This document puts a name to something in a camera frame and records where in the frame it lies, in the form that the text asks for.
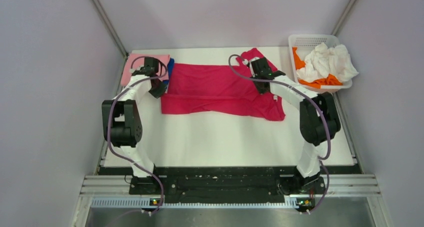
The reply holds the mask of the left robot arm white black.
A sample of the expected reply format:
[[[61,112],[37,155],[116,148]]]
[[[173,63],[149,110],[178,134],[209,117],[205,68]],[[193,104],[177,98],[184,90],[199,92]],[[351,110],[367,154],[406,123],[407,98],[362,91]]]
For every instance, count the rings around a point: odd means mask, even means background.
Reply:
[[[150,95],[159,99],[167,90],[161,80],[168,71],[158,58],[141,56],[142,66],[130,69],[128,85],[113,99],[101,104],[103,136],[109,151],[130,163],[133,173],[131,184],[149,194],[164,195],[164,185],[155,175],[155,164],[140,147],[143,125],[138,104]]]

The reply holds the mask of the magenta t shirt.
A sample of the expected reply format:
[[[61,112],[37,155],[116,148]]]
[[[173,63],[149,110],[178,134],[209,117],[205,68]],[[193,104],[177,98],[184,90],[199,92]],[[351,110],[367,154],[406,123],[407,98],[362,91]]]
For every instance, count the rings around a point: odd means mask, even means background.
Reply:
[[[281,97],[259,93],[243,60],[262,58],[252,48],[236,58],[237,65],[175,63],[167,93],[160,98],[165,115],[220,112],[280,122],[285,119]]]

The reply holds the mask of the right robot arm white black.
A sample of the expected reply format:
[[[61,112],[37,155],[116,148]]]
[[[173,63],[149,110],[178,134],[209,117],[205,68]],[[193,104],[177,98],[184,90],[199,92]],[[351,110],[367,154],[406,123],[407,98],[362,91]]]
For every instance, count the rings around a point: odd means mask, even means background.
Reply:
[[[340,118],[331,93],[318,93],[291,80],[280,70],[272,70],[265,57],[248,62],[260,94],[270,93],[299,111],[299,130],[304,139],[292,180],[285,184],[285,195],[307,193],[319,180],[321,162],[329,158],[331,140],[341,130]]]

